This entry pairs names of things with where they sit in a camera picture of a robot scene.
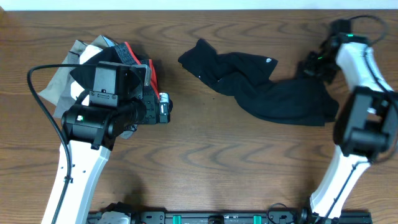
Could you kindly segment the black t-shirt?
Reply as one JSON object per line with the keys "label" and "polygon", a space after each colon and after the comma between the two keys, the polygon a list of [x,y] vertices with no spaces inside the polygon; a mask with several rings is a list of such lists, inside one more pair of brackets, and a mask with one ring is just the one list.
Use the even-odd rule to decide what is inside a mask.
{"label": "black t-shirt", "polygon": [[322,81],[301,75],[273,82],[278,61],[231,52],[218,54],[204,39],[178,58],[184,69],[212,90],[232,96],[249,114],[273,123],[324,126],[335,120],[339,104]]}

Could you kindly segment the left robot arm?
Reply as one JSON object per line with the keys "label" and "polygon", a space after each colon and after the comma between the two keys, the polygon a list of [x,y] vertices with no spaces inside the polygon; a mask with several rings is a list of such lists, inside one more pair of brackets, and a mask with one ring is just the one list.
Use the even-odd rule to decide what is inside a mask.
{"label": "left robot arm", "polygon": [[116,138],[137,124],[169,123],[168,93],[148,65],[74,65],[83,91],[61,118],[60,158],[42,223],[84,223]]}

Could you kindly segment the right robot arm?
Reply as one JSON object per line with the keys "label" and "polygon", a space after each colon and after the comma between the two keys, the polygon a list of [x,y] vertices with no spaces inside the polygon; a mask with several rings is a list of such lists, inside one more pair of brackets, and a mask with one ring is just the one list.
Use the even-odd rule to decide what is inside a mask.
{"label": "right robot arm", "polygon": [[296,223],[371,223],[369,212],[344,211],[343,205],[361,175],[378,163],[378,155],[397,147],[397,93],[379,71],[373,42],[353,34],[353,21],[333,21],[320,52],[310,52],[302,62],[306,77],[328,83],[342,71],[350,96],[333,129],[333,158]]}

